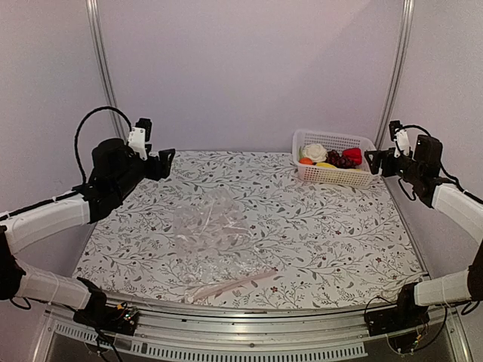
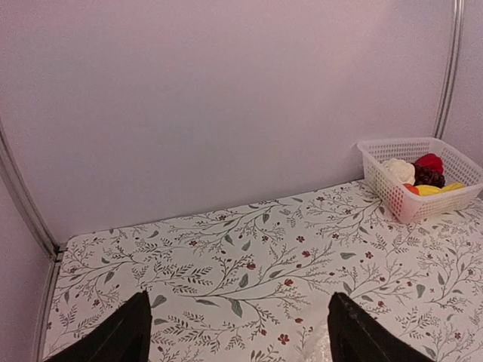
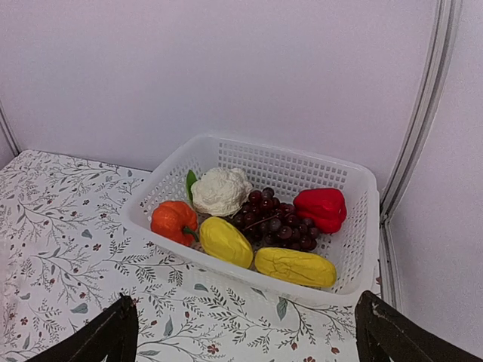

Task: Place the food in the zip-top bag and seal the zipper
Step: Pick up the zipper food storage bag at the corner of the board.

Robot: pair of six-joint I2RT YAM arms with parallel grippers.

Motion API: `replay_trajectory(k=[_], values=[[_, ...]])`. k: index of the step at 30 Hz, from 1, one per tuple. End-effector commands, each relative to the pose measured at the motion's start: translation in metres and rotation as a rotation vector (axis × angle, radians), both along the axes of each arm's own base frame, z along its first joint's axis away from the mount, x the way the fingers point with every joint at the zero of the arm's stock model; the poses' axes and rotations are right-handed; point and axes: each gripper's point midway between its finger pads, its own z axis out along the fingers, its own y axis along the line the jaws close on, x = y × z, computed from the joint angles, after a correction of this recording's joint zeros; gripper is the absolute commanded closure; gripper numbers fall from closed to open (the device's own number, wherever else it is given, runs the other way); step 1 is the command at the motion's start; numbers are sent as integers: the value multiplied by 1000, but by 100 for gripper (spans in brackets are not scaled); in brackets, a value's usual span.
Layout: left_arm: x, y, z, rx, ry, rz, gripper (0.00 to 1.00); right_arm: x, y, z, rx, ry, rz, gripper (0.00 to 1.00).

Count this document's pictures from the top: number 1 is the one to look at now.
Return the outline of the white plastic basket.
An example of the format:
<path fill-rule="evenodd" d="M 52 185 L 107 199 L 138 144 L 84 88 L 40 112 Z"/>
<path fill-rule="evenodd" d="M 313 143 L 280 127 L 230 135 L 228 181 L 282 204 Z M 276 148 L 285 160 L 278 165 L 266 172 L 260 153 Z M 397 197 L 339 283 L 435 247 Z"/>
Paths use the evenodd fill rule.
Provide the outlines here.
<path fill-rule="evenodd" d="M 361 153 L 376 150 L 374 144 L 365 137 L 306 129 L 296 130 L 292 139 L 292 158 L 301 180 L 366 188 L 376 178 L 376 175 L 370 172 L 366 160 L 363 160 L 356 170 L 301 164 L 299 160 L 303 156 L 304 147 L 316 143 L 321 144 L 328 151 L 335 150 L 339 154 L 351 148 L 359 148 Z"/>

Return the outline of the orange toy pumpkin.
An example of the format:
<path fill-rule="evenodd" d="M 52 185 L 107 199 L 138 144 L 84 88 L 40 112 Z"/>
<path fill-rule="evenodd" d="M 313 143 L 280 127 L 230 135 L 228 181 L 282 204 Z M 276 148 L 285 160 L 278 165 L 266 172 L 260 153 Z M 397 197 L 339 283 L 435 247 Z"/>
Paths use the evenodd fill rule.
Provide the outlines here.
<path fill-rule="evenodd" d="M 301 158 L 299 162 L 305 165 L 313 165 L 313 161 L 310 158 Z"/>

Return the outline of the clear zip top bag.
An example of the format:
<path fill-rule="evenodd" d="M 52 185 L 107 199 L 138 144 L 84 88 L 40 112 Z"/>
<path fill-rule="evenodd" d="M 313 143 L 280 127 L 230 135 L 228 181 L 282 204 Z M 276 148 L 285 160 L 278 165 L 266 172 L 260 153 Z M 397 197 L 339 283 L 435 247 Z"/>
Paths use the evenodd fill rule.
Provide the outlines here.
<path fill-rule="evenodd" d="M 186 302 L 219 296 L 278 274 L 224 189 L 196 196 L 175 209 L 172 231 Z"/>

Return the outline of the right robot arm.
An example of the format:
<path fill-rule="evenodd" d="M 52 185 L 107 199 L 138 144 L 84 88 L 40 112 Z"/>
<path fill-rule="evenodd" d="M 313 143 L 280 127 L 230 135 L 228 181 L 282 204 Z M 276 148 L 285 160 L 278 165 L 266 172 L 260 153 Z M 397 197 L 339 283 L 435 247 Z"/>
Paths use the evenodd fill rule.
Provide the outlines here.
<path fill-rule="evenodd" d="M 427 135 L 418 136 L 414 150 L 396 146 L 364 153 L 372 174 L 397 176 L 411 184 L 415 198 L 447 216 L 478 243 L 472 264 L 463 271 L 407 288 L 412 300 L 405 300 L 390 313 L 390 322 L 398 329 L 418 319 L 419 307 L 482 301 L 482 203 L 439 176 L 441 154 L 441 142 Z"/>

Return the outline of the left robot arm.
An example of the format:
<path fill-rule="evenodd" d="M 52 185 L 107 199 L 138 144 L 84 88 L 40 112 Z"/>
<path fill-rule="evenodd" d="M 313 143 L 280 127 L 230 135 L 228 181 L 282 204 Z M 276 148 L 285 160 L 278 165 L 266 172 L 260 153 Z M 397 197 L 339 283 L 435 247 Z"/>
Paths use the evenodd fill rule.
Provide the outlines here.
<path fill-rule="evenodd" d="M 112 311 L 105 295 L 89 281 L 65 278 L 20 261 L 28 246 L 76 226 L 108 217 L 144 179 L 159 181 L 171 172 L 174 149 L 153 152 L 118 138 L 92 151 L 93 169 L 86 183 L 56 198 L 1 217 L 1 298 L 35 299 L 82 310 L 95 327 L 106 327 Z"/>

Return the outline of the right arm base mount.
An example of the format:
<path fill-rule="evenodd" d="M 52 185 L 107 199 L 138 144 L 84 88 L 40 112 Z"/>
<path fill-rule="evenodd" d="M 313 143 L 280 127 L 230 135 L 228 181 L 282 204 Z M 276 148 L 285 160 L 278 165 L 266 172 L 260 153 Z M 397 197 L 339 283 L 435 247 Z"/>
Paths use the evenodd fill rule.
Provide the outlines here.
<path fill-rule="evenodd" d="M 390 308 L 368 311 L 364 320 L 370 336 L 394 333 L 429 323 L 427 306 L 418 306 L 414 299 L 416 283 L 403 286 L 396 303 Z"/>

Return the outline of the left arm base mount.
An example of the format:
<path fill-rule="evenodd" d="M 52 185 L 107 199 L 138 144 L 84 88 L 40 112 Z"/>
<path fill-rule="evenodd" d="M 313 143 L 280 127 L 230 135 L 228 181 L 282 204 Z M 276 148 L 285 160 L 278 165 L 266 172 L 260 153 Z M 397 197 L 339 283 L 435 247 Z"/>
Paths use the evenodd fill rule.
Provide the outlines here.
<path fill-rule="evenodd" d="M 91 296 L 84 309 L 76 310 L 73 321 L 101 331 L 133 336 L 139 321 L 139 309 L 121 302 L 117 306 L 107 305 L 106 294 L 94 283 L 78 278 Z"/>

